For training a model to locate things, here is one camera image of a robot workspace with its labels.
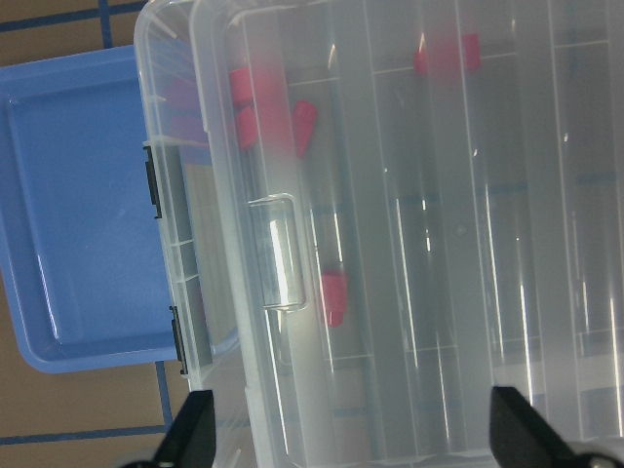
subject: blue container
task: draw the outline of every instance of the blue container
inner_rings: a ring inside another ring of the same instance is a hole
[[[0,69],[0,266],[44,372],[175,357],[132,47]]]

